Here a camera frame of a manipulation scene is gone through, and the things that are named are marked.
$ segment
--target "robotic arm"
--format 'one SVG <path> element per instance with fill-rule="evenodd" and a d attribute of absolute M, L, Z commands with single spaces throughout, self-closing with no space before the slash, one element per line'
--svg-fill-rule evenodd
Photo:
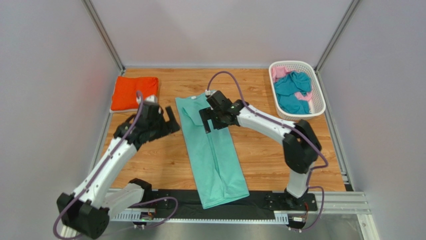
<path fill-rule="evenodd" d="M 290 168 L 290 179 L 285 189 L 287 194 L 285 201 L 290 208 L 303 205 L 308 193 L 309 171 L 314 167 L 318 154 L 297 133 L 277 123 L 286 124 L 299 130 L 321 150 L 320 142 L 310 124 L 305 120 L 298 123 L 286 121 L 261 112 L 251 105 L 249 110 L 240 99 L 232 103 L 221 91 L 215 91 L 207 96 L 207 102 L 210 107 L 199 111 L 206 133 L 211 131 L 208 123 L 211 120 L 214 129 L 237 125 L 253 129 L 282 145 L 285 163 Z M 277 123 L 258 116 L 258 113 Z"/>
<path fill-rule="evenodd" d="M 150 190 L 151 185 L 137 178 L 131 180 L 126 187 L 118 192 L 109 196 L 107 196 L 107 192 L 126 162 L 136 154 L 141 145 L 180 129 L 172 109 L 168 106 L 165 110 L 169 117 L 167 122 L 156 99 L 154 97 L 147 98 L 133 130 L 123 141 L 121 141 L 122 138 L 131 126 L 130 121 L 135 116 L 131 116 L 118 126 L 107 151 L 87 178 L 74 189 L 72 194 L 62 193 L 57 199 L 57 207 L 59 212 L 62 212 L 78 197 L 61 217 L 64 225 L 96 239 L 105 231 L 110 219 L 129 206 L 141 201 L 144 202 L 144 191 Z M 93 176 L 96 176 L 96 178 L 87 187 Z"/>

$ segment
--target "white wall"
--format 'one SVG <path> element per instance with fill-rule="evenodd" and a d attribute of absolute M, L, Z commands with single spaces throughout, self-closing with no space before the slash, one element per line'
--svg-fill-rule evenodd
<path fill-rule="evenodd" d="M 87 175 L 118 75 L 81 1 L 0 3 L 0 233 L 54 239 Z"/>
<path fill-rule="evenodd" d="M 351 0 L 93 0 L 126 66 L 315 66 Z"/>
<path fill-rule="evenodd" d="M 426 236 L 426 1 L 364 0 L 321 73 L 381 239 Z"/>

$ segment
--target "blue cloth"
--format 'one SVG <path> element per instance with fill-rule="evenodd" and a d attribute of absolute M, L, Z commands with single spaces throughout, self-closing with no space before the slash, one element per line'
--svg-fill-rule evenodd
<path fill-rule="evenodd" d="M 210 107 L 205 94 L 176 98 L 177 111 L 195 185 L 203 209 L 249 196 L 246 179 L 228 128 L 206 134 L 199 111 Z"/>
<path fill-rule="evenodd" d="M 289 114 L 309 114 L 309 104 L 295 93 L 306 95 L 312 90 L 311 78 L 305 72 L 292 71 L 273 84 L 279 107 Z"/>

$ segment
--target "wooden table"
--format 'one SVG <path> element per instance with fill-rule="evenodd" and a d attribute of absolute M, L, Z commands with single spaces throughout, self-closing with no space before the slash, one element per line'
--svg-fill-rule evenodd
<path fill-rule="evenodd" d="M 158 102 L 163 108 L 171 106 L 180 123 L 175 98 L 203 93 L 210 78 L 220 70 L 223 69 L 127 69 L 125 77 L 158 77 Z M 267 69 L 226 70 L 237 78 L 247 102 L 260 111 L 278 117 Z M 211 89 L 221 90 L 231 101 L 240 98 L 234 81 L 226 74 L 217 76 Z M 133 113 L 113 114 L 104 152 L 117 126 Z M 309 120 L 309 123 L 322 145 L 322 153 L 329 161 L 328 168 L 313 172 L 310 185 L 323 186 L 326 191 L 345 191 L 325 117 L 318 116 Z M 231 126 L 229 131 L 249 190 L 284 190 L 289 180 L 289 168 L 284 162 L 281 145 L 248 128 Z M 323 164 L 321 158 L 318 158 L 316 164 Z M 154 189 L 195 190 L 182 131 L 143 145 L 124 166 L 112 187 L 123 188 L 133 178 L 151 183 Z"/>

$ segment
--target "plastic basket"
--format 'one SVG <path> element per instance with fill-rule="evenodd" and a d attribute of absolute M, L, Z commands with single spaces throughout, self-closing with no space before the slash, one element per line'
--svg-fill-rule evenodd
<path fill-rule="evenodd" d="M 312 99 L 308 102 L 309 108 L 310 108 L 309 114 L 291 114 L 291 113 L 285 112 L 284 110 L 280 108 L 277 101 L 277 95 L 275 94 L 274 79 L 272 78 L 272 74 L 271 74 L 272 67 L 277 67 L 277 66 L 285 66 L 289 71 L 304 72 L 310 77 L 311 86 L 312 86 Z M 269 79 L 270 79 L 270 86 L 272 88 L 273 99 L 275 101 L 276 112 L 282 119 L 289 120 L 289 121 L 298 121 L 301 119 L 308 120 L 323 114 L 324 111 L 326 110 L 326 101 L 324 100 L 324 95 L 323 95 L 323 92 L 321 91 L 318 78 L 315 75 L 314 69 L 311 67 L 311 65 L 307 64 L 306 62 L 276 61 L 269 66 Z"/>

